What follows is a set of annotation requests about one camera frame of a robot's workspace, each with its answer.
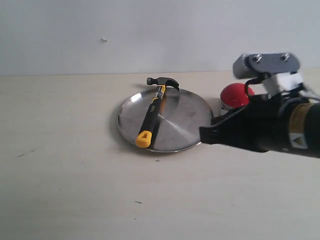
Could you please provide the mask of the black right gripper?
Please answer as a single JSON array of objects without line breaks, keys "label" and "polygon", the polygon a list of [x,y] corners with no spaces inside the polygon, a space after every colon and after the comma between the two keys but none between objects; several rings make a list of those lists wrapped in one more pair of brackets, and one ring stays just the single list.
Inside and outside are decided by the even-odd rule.
[{"label": "black right gripper", "polygon": [[256,153],[293,153],[288,131],[293,104],[290,95],[251,95],[248,105],[215,117],[210,126],[199,127],[200,141]]}]

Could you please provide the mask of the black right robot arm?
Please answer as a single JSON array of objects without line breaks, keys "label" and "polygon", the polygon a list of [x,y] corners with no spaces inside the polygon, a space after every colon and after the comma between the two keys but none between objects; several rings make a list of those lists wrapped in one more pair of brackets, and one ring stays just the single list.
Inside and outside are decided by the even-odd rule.
[{"label": "black right robot arm", "polygon": [[209,145],[319,158],[320,104],[301,96],[252,95],[247,105],[201,126],[199,135]]}]

